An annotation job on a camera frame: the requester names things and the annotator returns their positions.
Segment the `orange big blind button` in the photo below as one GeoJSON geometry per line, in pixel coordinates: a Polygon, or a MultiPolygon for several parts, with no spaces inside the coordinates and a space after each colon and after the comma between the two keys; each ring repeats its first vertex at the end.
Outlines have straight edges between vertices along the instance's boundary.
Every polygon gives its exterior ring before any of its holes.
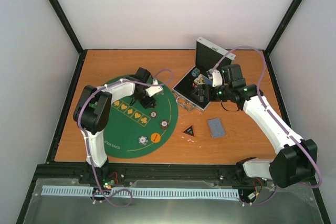
{"type": "Polygon", "coordinates": [[[150,137],[152,143],[158,143],[161,140],[161,135],[159,133],[153,133],[150,137]]]}

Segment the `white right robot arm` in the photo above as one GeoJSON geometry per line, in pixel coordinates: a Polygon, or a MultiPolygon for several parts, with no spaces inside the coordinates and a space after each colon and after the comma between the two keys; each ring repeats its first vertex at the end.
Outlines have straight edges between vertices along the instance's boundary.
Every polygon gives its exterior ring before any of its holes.
{"type": "Polygon", "coordinates": [[[286,188],[321,175],[316,164],[316,143],[304,140],[292,130],[270,106],[257,85],[246,84],[240,65],[227,65],[210,73],[212,84],[198,85],[191,95],[199,102],[235,103],[255,121],[276,153],[274,159],[252,157],[238,162],[239,179],[264,178],[286,188]]]}

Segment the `blue card deck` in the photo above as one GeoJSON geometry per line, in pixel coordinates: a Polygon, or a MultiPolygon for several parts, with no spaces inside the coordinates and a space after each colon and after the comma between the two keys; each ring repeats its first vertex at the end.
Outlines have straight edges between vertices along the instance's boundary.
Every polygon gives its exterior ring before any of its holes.
{"type": "Polygon", "coordinates": [[[207,124],[212,138],[220,138],[225,136],[225,130],[220,118],[209,119],[207,120],[207,124]]]}

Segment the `black triangular button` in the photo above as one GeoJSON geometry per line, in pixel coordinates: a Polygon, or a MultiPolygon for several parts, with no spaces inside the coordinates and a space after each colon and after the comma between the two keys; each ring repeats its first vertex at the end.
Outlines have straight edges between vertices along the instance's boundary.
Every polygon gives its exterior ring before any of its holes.
{"type": "Polygon", "coordinates": [[[189,125],[184,131],[184,134],[195,137],[194,125],[189,125]]]}

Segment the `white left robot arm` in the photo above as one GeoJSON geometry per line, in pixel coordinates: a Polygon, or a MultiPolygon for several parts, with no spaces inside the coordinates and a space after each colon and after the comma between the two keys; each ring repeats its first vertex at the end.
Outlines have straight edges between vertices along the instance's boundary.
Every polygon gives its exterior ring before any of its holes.
{"type": "Polygon", "coordinates": [[[86,162],[93,166],[91,178],[97,183],[108,180],[108,162],[104,149],[103,131],[108,124],[111,105],[125,97],[134,98],[142,107],[153,108],[154,96],[163,93],[163,84],[146,69],[139,68],[136,74],[124,76],[117,81],[94,87],[84,87],[76,105],[73,120],[83,135],[86,146],[86,162]]]}

